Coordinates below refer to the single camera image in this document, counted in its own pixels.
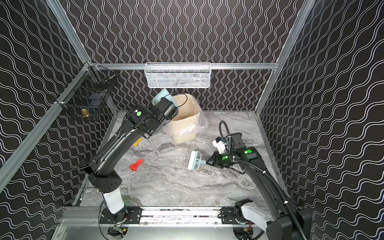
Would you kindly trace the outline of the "cream plastic waste bin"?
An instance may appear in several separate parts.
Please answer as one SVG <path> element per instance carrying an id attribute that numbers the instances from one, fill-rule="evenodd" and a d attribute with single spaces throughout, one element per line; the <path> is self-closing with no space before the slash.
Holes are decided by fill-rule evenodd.
<path id="1" fill-rule="evenodd" d="M 201 108 L 190 94 L 176 95 L 174 100 L 179 112 L 170 122 L 168 134 L 176 144 L 182 144 L 197 137 Z"/>

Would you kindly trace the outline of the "pale green dustpan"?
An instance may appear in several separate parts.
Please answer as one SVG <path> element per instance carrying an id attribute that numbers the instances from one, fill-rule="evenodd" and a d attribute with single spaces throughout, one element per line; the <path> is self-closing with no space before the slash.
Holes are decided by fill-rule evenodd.
<path id="1" fill-rule="evenodd" d="M 168 101 L 171 101 L 173 104 L 175 103 L 173 96 L 169 93 L 169 91 L 166 88 L 164 88 L 154 97 L 154 99 L 152 100 L 152 104 L 153 105 L 158 104 L 162 98 L 166 98 Z"/>

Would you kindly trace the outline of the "yellow paper scrap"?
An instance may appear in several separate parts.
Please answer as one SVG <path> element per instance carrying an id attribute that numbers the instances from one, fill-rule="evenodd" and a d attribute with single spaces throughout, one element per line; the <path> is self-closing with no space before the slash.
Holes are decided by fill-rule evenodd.
<path id="1" fill-rule="evenodd" d="M 142 141 L 142 138 L 139 138 L 135 143 L 134 143 L 134 146 L 137 147 L 138 144 Z"/>

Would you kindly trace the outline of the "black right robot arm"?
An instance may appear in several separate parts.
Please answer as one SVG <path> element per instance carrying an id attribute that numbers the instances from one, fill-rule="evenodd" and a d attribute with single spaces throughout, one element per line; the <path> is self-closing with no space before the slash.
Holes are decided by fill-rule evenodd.
<path id="1" fill-rule="evenodd" d="M 270 214 L 249 201 L 240 202 L 240 222 L 250 221 L 262 229 L 269 240 L 308 240 L 312 211 L 298 207 L 268 171 L 261 155 L 254 147 L 219 154 L 215 151 L 206 164 L 216 168 L 230 168 L 238 164 L 257 186 L 265 199 Z"/>

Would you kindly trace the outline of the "brass object in basket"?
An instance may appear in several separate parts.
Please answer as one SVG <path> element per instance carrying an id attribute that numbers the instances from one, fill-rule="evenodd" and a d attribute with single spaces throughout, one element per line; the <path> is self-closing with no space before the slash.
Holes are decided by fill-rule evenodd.
<path id="1" fill-rule="evenodd" d="M 89 118 L 90 117 L 89 111 L 87 109 L 82 109 L 81 113 L 82 113 L 82 116 L 84 118 Z"/>

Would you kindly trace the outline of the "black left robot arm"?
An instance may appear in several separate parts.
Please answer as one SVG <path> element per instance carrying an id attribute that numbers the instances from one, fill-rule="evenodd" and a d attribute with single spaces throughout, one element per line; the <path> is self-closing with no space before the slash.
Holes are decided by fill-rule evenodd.
<path id="1" fill-rule="evenodd" d="M 177 114 L 176 105 L 164 97 L 149 108 L 136 105 L 126 113 L 117 132 L 85 163 L 90 183 L 103 194 L 111 214 L 115 215 L 125 208 L 120 191 L 122 179 L 115 171 L 115 166 L 140 138 L 160 132 Z"/>

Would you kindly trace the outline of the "pale green hand brush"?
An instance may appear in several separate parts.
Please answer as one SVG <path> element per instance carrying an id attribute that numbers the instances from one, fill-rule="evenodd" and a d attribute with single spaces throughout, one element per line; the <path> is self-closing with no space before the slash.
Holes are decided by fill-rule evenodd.
<path id="1" fill-rule="evenodd" d="M 199 151 L 192 151 L 188 164 L 188 170 L 197 171 L 201 166 L 205 165 L 206 163 L 207 161 L 203 160 L 202 154 Z"/>

